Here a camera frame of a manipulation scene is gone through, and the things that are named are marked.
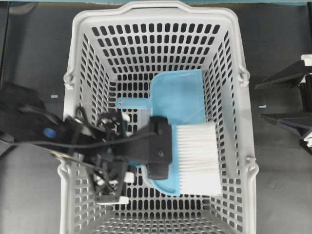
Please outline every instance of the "dustpan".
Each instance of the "dustpan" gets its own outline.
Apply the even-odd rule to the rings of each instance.
[[[201,70],[163,72],[154,77],[150,98],[121,97],[116,100],[119,109],[150,109],[152,116],[168,119],[172,126],[173,162],[169,176],[151,180],[160,192],[180,195],[177,125],[205,123],[203,79]]]

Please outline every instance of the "plastic basket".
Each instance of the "plastic basket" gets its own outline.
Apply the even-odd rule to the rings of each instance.
[[[61,234],[254,234],[254,139],[249,73],[236,15],[178,1],[131,2],[85,11],[73,21],[64,115],[83,106],[89,121],[115,111],[117,97],[149,96],[159,72],[202,69],[207,120],[217,132],[222,196],[170,197],[145,184],[142,170],[127,188],[128,205],[99,206],[86,171],[62,162]],[[146,110],[126,110],[129,131],[148,121]],[[194,181],[209,186],[204,181]]]

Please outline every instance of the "basket handle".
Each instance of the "basket handle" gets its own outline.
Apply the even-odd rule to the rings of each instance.
[[[191,12],[192,8],[185,3],[180,1],[132,1],[120,8],[122,12],[126,12],[136,8],[164,8],[164,7],[175,7],[186,12]]]

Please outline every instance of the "white plastic part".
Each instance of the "white plastic part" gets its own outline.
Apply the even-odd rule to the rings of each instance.
[[[111,205],[122,205],[122,204],[128,204],[129,203],[129,198],[127,196],[120,196],[118,202],[106,202],[106,203],[100,203],[98,202],[99,205],[106,205],[106,206],[111,206]]]
[[[125,179],[123,180],[126,183],[134,183],[135,181],[135,174],[131,173],[131,172],[126,172],[125,174]]]
[[[302,55],[301,60],[304,60],[304,65],[312,66],[312,55]]]
[[[151,180],[148,178],[148,172],[147,172],[147,168],[146,166],[141,166],[141,174],[142,174],[142,179],[143,179],[143,183],[147,188],[153,188],[152,182]]]
[[[308,147],[312,147],[312,132],[308,133],[303,139]]]
[[[133,134],[132,132],[126,132],[127,137],[131,136],[132,134]]]
[[[221,195],[215,123],[178,125],[177,146],[181,193]]]
[[[122,112],[121,114],[122,114],[122,118],[123,118],[124,121],[126,121],[126,122],[130,122],[130,121],[131,121],[129,115],[127,115],[127,114],[124,113],[124,112]]]
[[[228,9],[178,1],[131,2],[85,11],[73,21],[64,82],[64,116],[82,106],[95,124],[116,110],[117,97],[148,97],[151,79],[170,70],[203,70],[207,121],[215,123],[222,196],[160,195],[139,168],[127,185],[129,204],[97,205],[85,169],[63,165],[61,234],[255,234],[256,199],[252,117],[242,41]],[[148,122],[148,111],[126,110],[129,132]],[[200,183],[209,186],[207,181]]]
[[[97,185],[102,186],[103,184],[105,184],[105,181],[103,179],[101,179],[99,176],[97,176]]]
[[[305,66],[312,66],[312,55],[301,55],[301,60],[304,60],[304,65]],[[306,82],[306,77],[304,76],[301,80],[301,82],[299,83],[299,85],[301,83],[305,83]]]

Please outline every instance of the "dark gray table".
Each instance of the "dark gray table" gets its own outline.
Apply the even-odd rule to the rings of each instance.
[[[312,229],[312,156],[295,136],[258,118],[260,113],[301,110],[298,90],[254,90],[259,80],[311,53],[307,6],[226,4],[239,17],[251,73],[257,176],[257,232],[309,234]],[[11,5],[3,79],[38,90],[47,108],[62,116],[73,17],[111,6],[69,3]],[[267,105],[267,109],[258,109]],[[0,158],[0,233],[59,232],[59,162],[23,146]]]

